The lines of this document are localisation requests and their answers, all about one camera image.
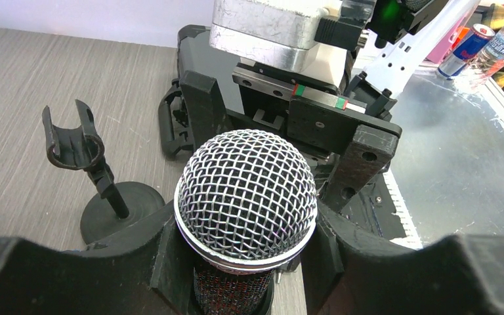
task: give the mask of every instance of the can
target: can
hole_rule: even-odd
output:
[[[459,75],[494,35],[495,32],[483,24],[473,25],[463,40],[438,67],[438,72],[448,79]]]

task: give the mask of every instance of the plastic bottle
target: plastic bottle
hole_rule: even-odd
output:
[[[504,27],[496,33],[484,48],[470,62],[463,73],[455,78],[455,86],[461,90],[474,91],[495,72],[504,67]]]

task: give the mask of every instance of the white panel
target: white panel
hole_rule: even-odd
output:
[[[213,0],[0,0],[0,28],[168,47],[212,15]]]

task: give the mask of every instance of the wooden table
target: wooden table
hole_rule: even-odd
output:
[[[0,236],[84,248],[79,220],[95,187],[47,161],[41,123],[49,106],[55,125],[77,127],[76,98],[94,113],[117,182],[171,200],[189,155],[163,157],[157,108],[176,75],[175,49],[0,29]],[[300,270],[283,275],[272,313],[306,314]]]

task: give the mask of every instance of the scratched metal surface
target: scratched metal surface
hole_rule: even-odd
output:
[[[85,173],[45,157],[44,106],[75,128],[85,101],[117,181],[135,180],[169,201],[188,159],[163,158],[157,108],[176,76],[175,49],[0,29],[0,236],[83,249],[79,220],[96,193]],[[273,315],[306,314],[300,270],[276,286]]]
[[[392,109],[403,134],[391,168],[424,245],[504,234],[504,122],[485,91],[461,95],[419,72]]]

